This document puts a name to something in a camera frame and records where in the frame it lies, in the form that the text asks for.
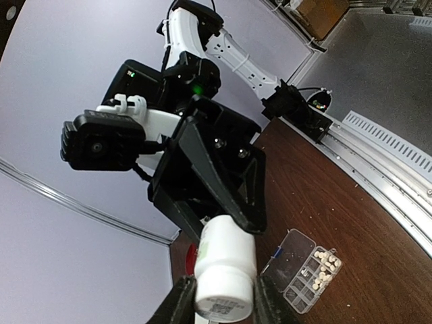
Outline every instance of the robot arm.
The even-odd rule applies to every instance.
[[[206,216],[231,215],[245,232],[263,233],[265,155],[250,144],[261,129],[211,100],[221,80],[209,57],[253,89],[267,117],[284,116],[315,140],[331,122],[257,66],[209,8],[177,0],[158,29],[163,71],[125,62],[103,104],[64,123],[62,159],[79,170],[137,171],[150,182],[148,199],[196,243]]]
[[[265,107],[263,115],[269,119],[283,116],[314,141],[322,139],[331,120],[310,108],[295,86],[257,65],[223,28],[222,18],[193,1],[177,0],[172,9],[159,29],[165,36],[166,72],[173,70],[183,78],[182,68],[194,66],[194,75],[201,78],[199,94],[212,98],[221,85],[220,79],[215,81],[219,69],[212,61],[221,61],[254,91]]]

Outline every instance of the bottle label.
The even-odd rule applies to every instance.
[[[222,298],[208,298],[204,307],[197,310],[197,313],[210,321],[231,321],[238,316],[238,311],[243,313],[243,309],[244,306],[238,302]]]
[[[198,249],[198,256],[196,258],[196,262],[204,259],[207,256],[207,252],[209,250],[209,243],[203,242],[200,244],[200,248]]]

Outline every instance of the white wall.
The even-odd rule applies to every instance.
[[[269,71],[288,78],[308,55],[259,0],[215,1],[226,28]],[[147,201],[137,175],[73,171],[59,150],[63,121],[94,109],[126,59],[160,68],[164,40],[155,29],[170,2],[26,0],[0,62],[0,157],[83,203],[168,238],[177,227]],[[226,67],[221,75],[216,99],[265,125],[253,92]]]
[[[168,247],[75,214],[0,173],[0,323],[146,323],[170,289]]]

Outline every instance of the pill compartment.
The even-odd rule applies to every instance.
[[[291,229],[261,274],[269,276],[288,304],[307,313],[342,267],[335,250],[327,250]]]

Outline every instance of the white pill bottle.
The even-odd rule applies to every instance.
[[[217,216],[204,227],[194,272],[195,311],[200,316],[233,323],[252,314],[257,276],[255,240],[231,216]]]

